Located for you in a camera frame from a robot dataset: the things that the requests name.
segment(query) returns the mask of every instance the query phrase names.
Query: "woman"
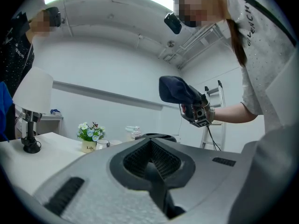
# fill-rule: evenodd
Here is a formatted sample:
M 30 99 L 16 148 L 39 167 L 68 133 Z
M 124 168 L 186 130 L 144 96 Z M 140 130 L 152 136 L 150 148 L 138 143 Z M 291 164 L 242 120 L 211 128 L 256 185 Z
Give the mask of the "woman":
M 175 12 L 181 21 L 197 26 L 228 22 L 233 51 L 242 70 L 243 101 L 209 108 L 210 121 L 245 123 L 264 115 L 266 132 L 281 127 L 265 90 L 295 51 L 287 36 L 243 0 L 175 0 Z
M 5 41 L 0 48 L 0 82 L 7 86 L 11 97 L 19 87 L 22 79 L 32 67 L 34 52 L 32 40 L 35 35 L 48 36 L 50 32 L 50 16 L 45 11 L 39 12 L 29 20 L 30 29 L 20 38 Z M 4 134 L 8 140 L 15 139 L 15 108 L 11 105 L 6 114 L 6 129 Z M 6 141 L 0 135 L 0 141 Z

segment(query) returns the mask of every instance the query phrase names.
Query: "white ceiling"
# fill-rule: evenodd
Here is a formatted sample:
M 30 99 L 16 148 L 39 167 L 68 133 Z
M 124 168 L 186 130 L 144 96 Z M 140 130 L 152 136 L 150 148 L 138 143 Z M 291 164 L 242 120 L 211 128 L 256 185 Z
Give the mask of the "white ceiling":
M 222 37 L 220 30 L 214 28 L 213 32 L 208 30 L 206 40 L 200 42 L 198 37 L 206 30 L 186 26 L 175 35 L 164 23 L 170 11 L 150 0 L 59 0 L 49 4 L 52 6 L 59 8 L 65 23 L 51 36 L 93 36 L 113 40 L 154 54 L 178 68 Z M 43 0 L 26 0 L 19 11 L 31 18 L 46 7 Z M 194 40 L 194 44 L 189 45 L 190 50 L 185 50 L 181 47 L 187 47 L 188 39 L 191 43 Z M 167 47 L 168 41 L 174 41 L 174 47 Z

